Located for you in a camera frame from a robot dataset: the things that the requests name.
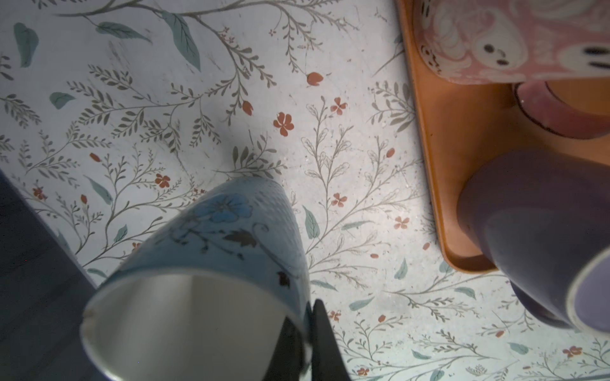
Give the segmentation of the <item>blue floral mug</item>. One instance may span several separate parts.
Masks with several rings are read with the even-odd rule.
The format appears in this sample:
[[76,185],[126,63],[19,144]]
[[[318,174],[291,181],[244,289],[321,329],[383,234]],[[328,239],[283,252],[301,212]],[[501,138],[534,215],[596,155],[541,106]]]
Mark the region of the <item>blue floral mug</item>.
[[80,337],[111,380],[263,380],[284,319],[311,360],[311,292],[288,197],[270,179],[210,190],[94,293]]

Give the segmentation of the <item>purple lavender mug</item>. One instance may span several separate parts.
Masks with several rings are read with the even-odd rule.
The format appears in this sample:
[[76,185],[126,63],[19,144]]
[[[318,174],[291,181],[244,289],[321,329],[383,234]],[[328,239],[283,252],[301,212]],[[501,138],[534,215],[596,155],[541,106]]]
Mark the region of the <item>purple lavender mug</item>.
[[457,202],[462,231],[541,322],[609,334],[609,168],[516,151],[483,165]]

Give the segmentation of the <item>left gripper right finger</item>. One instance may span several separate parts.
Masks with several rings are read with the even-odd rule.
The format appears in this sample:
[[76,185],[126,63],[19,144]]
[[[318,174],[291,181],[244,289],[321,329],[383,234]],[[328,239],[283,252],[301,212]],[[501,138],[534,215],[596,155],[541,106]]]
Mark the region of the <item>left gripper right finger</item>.
[[322,300],[314,303],[311,315],[311,379],[313,381],[351,381]]

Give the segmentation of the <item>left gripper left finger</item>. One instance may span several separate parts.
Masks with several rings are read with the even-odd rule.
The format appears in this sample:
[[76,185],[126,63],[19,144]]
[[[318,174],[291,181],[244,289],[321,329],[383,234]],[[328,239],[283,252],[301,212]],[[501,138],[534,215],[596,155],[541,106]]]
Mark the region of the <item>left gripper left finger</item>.
[[303,365],[303,335],[286,317],[263,381],[299,381]]

